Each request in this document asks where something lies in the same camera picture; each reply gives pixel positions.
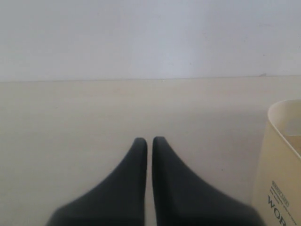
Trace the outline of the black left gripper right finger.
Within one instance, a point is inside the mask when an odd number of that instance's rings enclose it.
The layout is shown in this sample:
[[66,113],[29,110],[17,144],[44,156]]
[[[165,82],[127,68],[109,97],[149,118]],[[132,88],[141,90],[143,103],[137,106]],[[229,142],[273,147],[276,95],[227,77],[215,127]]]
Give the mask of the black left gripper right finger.
[[152,187],[158,226],[263,226],[257,211],[195,174],[164,137],[152,143]]

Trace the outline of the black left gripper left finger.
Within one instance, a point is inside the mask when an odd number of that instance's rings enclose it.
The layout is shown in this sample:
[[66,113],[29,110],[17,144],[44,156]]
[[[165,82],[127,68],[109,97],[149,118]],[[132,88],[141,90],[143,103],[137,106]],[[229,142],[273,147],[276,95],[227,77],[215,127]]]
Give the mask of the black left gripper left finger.
[[143,226],[147,143],[138,137],[120,164],[83,196],[58,208],[48,226]]

